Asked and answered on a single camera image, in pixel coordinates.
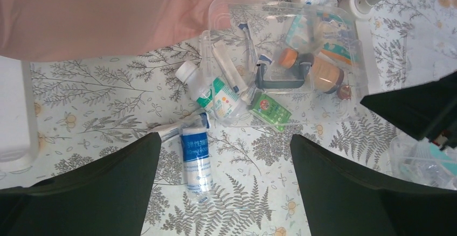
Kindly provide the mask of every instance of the brown bottle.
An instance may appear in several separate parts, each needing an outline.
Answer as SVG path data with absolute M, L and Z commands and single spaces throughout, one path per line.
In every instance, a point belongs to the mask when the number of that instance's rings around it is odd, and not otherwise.
M 291 68 L 300 64 L 301 59 L 309 61 L 310 54 L 298 54 L 296 50 L 286 48 L 282 51 L 279 64 L 284 68 Z M 344 72 L 333 64 L 319 58 L 312 57 L 311 74 L 313 75 L 314 87 L 327 94 L 335 92 L 344 79 Z

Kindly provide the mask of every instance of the small green package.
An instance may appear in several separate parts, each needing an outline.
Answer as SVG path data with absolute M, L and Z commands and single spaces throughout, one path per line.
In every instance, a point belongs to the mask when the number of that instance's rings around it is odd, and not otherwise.
M 251 114 L 268 124 L 285 124 L 292 116 L 290 111 L 262 92 L 256 92 L 249 110 Z M 279 132 L 284 131 L 284 126 L 273 128 Z

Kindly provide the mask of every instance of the tablecloth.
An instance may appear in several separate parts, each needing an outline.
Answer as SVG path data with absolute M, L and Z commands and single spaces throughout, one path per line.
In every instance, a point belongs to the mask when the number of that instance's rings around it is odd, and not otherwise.
M 457 0 L 383 0 L 370 20 L 382 88 L 404 81 L 404 38 L 415 20 L 457 32 Z M 0 172 L 0 188 L 30 186 L 109 155 L 197 109 L 174 76 L 184 60 L 200 61 L 198 39 L 137 56 L 32 63 L 39 157 Z M 162 147 L 142 235 L 310 235 L 289 142 L 302 134 L 325 148 L 389 173 L 386 151 L 398 130 L 370 113 L 358 121 L 209 133 L 215 194 L 210 210 L 194 208 L 183 181 L 177 141 Z M 236 208 L 242 201 L 249 208 Z

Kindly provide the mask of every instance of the brown cap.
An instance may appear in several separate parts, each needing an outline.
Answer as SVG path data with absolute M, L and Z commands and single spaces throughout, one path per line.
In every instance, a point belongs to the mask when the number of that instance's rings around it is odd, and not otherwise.
M 281 56 L 279 57 L 279 64 L 282 67 L 289 69 L 294 65 L 297 56 L 297 51 L 290 48 L 286 48 L 282 51 Z
M 339 86 L 336 95 L 342 100 L 349 100 L 351 98 L 351 87 L 349 85 Z

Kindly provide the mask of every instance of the pink fabric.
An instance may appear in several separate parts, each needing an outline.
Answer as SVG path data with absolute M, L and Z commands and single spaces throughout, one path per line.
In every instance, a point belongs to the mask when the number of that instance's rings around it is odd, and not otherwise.
M 58 61 L 141 54 L 207 29 L 213 0 L 0 0 L 0 55 Z

